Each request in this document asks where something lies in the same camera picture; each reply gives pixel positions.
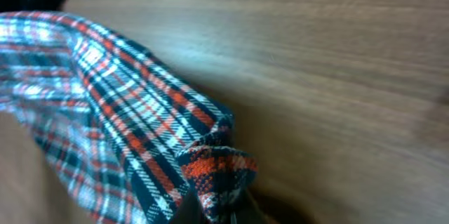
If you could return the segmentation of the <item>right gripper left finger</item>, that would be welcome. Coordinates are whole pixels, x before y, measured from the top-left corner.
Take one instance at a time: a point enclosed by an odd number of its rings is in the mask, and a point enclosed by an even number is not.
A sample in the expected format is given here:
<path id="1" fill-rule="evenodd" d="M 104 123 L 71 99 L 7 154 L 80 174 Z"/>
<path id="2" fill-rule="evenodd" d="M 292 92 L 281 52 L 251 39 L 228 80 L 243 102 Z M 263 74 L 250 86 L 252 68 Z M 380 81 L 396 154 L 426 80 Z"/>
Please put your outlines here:
<path id="1" fill-rule="evenodd" d="M 175 215 L 168 222 L 169 224 L 206 224 L 199 200 L 193 190 L 190 190 L 182 202 Z"/>

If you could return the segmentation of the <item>red blue plaid garment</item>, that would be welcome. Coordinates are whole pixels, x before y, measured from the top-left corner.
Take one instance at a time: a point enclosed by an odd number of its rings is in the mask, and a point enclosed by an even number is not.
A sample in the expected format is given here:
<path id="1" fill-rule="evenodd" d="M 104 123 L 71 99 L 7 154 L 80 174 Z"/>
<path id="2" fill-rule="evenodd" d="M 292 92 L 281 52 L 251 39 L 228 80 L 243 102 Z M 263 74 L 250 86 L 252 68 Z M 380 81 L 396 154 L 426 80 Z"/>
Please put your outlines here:
<path id="1" fill-rule="evenodd" d="M 230 223 L 257 173 L 234 115 L 144 46 L 77 15 L 1 14 L 1 109 L 98 223 Z"/>

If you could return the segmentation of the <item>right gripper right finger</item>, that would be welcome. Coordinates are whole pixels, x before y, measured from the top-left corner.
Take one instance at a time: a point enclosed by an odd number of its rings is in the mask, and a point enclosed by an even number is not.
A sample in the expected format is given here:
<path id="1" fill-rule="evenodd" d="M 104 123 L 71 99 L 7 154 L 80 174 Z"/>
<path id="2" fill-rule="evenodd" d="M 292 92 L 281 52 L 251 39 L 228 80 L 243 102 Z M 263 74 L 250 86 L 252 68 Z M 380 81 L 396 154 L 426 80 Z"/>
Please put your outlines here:
<path id="1" fill-rule="evenodd" d="M 277 224 L 258 206 L 249 191 L 245 190 L 232 207 L 229 218 L 230 224 Z"/>

